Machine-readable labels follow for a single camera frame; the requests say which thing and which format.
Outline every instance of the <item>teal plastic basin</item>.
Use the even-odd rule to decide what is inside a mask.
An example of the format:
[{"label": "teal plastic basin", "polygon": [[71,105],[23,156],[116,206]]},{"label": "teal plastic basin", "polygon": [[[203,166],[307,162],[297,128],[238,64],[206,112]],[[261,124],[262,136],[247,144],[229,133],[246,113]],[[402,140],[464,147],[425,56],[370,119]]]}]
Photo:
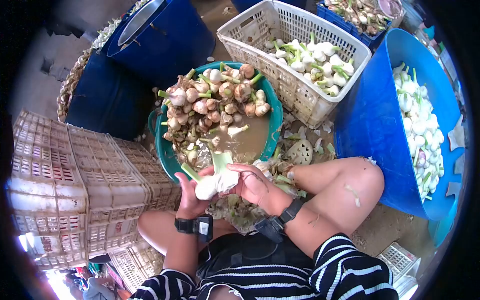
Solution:
[{"label": "teal plastic basin", "polygon": [[[228,66],[239,69],[242,63],[234,62],[234,61],[224,61]],[[196,68],[195,75],[199,75],[203,73],[206,69],[220,69],[220,62],[212,62],[207,65],[201,66]],[[283,122],[283,108],[282,104],[276,97],[275,91],[273,90],[272,85],[270,82],[265,78],[262,77],[257,83],[256,87],[265,91],[265,95],[267,98],[267,103],[270,104],[273,111],[267,112],[266,116],[270,119],[268,123],[268,138],[265,143],[265,148],[260,155],[260,159],[265,161],[272,156],[276,143],[278,141],[278,137],[280,132],[277,132],[277,129],[280,128]],[[179,183],[178,179],[174,176],[176,172],[183,172],[180,168],[180,164],[176,158],[175,153],[172,150],[172,142],[169,142],[162,138],[162,135],[167,132],[166,126],[161,126],[161,122],[167,120],[167,106],[162,106],[162,114],[156,117],[156,124],[155,128],[152,126],[152,121],[155,118],[156,113],[152,111],[150,116],[148,117],[148,129],[155,137],[155,148],[158,158],[160,159],[160,163],[162,164],[163,170],[165,170],[166,174],[170,177],[172,181],[175,183]]]}]

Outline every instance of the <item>metal bowl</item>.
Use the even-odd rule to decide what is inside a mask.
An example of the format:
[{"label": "metal bowl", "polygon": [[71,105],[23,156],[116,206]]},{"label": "metal bowl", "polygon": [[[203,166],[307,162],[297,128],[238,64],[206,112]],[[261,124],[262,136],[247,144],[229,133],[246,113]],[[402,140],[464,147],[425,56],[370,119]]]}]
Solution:
[{"label": "metal bowl", "polygon": [[154,14],[165,0],[151,0],[145,4],[132,18],[128,21],[120,34],[118,46],[130,41],[132,37],[144,27],[145,22]]}]

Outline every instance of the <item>thigh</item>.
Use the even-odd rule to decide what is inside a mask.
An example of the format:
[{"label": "thigh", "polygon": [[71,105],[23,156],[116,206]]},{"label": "thigh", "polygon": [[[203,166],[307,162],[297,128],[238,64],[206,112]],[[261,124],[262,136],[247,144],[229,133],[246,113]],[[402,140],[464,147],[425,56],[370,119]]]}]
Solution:
[{"label": "thigh", "polygon": [[363,157],[294,167],[292,171],[295,183],[315,194],[305,205],[347,235],[364,221],[384,190],[382,171]]},{"label": "thigh", "polygon": [[[167,255],[167,249],[171,241],[178,234],[175,228],[175,211],[147,211],[138,218],[138,231],[142,237],[163,255]],[[213,238],[234,233],[237,230],[227,221],[220,219],[213,221]],[[207,244],[198,242],[198,251]]]}]

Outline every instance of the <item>finger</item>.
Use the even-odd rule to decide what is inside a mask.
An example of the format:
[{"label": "finger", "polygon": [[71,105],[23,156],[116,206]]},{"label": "finger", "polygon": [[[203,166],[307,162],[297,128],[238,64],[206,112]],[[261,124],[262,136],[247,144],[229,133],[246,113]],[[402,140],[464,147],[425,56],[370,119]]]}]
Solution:
[{"label": "finger", "polygon": [[258,176],[262,175],[262,171],[259,168],[252,166],[252,165],[245,165],[245,164],[227,164],[227,168],[232,171],[236,172],[253,172]]},{"label": "finger", "polygon": [[177,172],[174,175],[180,181],[182,191],[188,195],[195,196],[195,189],[193,188],[193,185],[191,185],[190,181],[188,181],[187,175],[185,175],[183,172]]},{"label": "finger", "polygon": [[198,175],[200,176],[206,176],[206,175],[213,175],[214,174],[214,169],[213,166],[209,166],[198,172]]}]

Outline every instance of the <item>person's right hand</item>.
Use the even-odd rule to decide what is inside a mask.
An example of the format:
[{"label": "person's right hand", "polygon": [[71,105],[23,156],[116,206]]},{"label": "person's right hand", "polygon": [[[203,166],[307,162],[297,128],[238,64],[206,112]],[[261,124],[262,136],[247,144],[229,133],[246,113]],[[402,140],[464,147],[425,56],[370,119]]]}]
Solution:
[{"label": "person's right hand", "polygon": [[291,203],[292,198],[271,183],[257,167],[235,163],[228,164],[227,168],[240,173],[239,183],[230,193],[235,193],[248,202],[257,204],[269,215],[281,214],[283,209]]}]

